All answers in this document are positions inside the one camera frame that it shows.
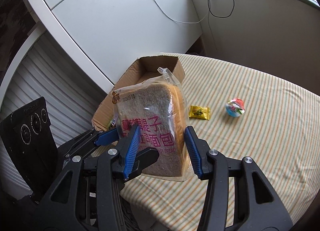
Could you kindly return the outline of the packaged sliced bread loaf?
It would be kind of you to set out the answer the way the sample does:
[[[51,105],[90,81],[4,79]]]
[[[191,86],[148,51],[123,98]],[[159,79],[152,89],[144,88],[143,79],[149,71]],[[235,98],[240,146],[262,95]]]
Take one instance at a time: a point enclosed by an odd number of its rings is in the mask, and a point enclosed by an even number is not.
[[[140,126],[139,150],[156,148],[159,158],[143,170],[163,180],[183,182],[191,176],[191,162],[184,142],[189,124],[187,101],[176,76],[158,68],[160,76],[112,92],[116,127],[121,137],[134,124]]]

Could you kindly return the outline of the light green candy packet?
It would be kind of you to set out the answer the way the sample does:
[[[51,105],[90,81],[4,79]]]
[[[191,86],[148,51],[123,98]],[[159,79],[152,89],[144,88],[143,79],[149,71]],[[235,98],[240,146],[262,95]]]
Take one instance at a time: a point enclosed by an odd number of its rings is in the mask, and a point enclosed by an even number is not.
[[[113,118],[113,119],[109,122],[109,124],[108,124],[108,126],[107,126],[107,130],[114,129],[115,127],[116,127],[116,120]]]

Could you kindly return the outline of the yellow candy packet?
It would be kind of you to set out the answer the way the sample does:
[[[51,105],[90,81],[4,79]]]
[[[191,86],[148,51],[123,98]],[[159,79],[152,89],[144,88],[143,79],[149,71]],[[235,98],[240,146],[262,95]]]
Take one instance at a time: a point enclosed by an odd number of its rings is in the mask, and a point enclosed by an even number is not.
[[[201,106],[190,106],[189,118],[210,120],[210,108]]]

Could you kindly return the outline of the blue jelly cup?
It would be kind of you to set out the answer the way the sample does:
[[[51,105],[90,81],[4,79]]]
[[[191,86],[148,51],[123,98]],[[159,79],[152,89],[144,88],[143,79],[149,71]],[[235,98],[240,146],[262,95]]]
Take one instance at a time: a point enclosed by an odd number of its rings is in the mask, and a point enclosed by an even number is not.
[[[240,117],[245,113],[244,101],[239,98],[231,99],[225,104],[225,109],[231,117]]]

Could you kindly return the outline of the striped tablecloth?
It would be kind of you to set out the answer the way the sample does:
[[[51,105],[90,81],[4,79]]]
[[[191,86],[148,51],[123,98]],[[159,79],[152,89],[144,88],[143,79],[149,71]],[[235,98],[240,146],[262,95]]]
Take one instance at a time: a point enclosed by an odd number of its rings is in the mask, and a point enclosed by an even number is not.
[[[191,119],[197,135],[226,157],[250,156],[266,175],[293,224],[311,213],[319,193],[319,95],[276,76],[211,57],[176,56],[184,70],[188,105],[210,107],[211,119]],[[233,118],[225,103],[244,101]],[[170,230],[196,230],[207,181],[184,182],[139,176],[121,195]]]

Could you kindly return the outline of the white cabinet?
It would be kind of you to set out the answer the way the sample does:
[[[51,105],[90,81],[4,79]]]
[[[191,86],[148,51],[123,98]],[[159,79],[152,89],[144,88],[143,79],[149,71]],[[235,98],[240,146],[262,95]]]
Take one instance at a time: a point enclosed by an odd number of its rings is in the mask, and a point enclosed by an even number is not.
[[[192,0],[27,0],[105,92],[142,56],[185,53],[202,33]]]

